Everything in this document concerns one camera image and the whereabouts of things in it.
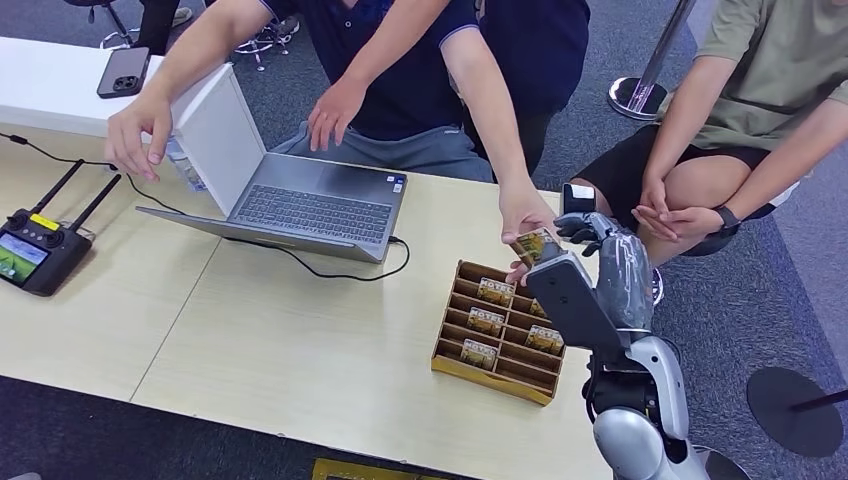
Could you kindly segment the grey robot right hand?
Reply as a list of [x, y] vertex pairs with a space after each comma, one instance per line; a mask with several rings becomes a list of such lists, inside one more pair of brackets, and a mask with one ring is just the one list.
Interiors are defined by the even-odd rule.
[[570, 212], [554, 220], [563, 240], [599, 262], [596, 295], [618, 328], [652, 329], [653, 270], [641, 240], [599, 212]]

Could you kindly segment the person's right hand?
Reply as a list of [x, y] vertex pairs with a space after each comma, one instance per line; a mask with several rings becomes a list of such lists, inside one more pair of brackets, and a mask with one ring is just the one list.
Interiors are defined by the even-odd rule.
[[316, 102], [307, 119], [309, 148], [327, 151], [340, 146], [347, 127], [359, 112], [367, 90], [360, 79], [341, 78]]
[[666, 202], [666, 188], [662, 177], [648, 174], [643, 177], [639, 205], [654, 210], [660, 216], [669, 213]]
[[157, 182], [172, 132], [171, 105], [166, 97], [140, 95], [107, 121], [104, 160], [120, 171]]

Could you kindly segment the person's left hand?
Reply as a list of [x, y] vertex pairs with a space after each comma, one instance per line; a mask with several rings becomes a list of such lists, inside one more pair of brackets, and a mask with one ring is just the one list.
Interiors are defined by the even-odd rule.
[[720, 214], [704, 207], [689, 207], [666, 213], [638, 205], [631, 211], [642, 227], [654, 237], [668, 241], [700, 239], [718, 232], [724, 225]]
[[529, 178], [510, 179], [498, 188], [503, 244], [512, 245], [520, 235], [538, 228], [557, 236], [555, 214]]

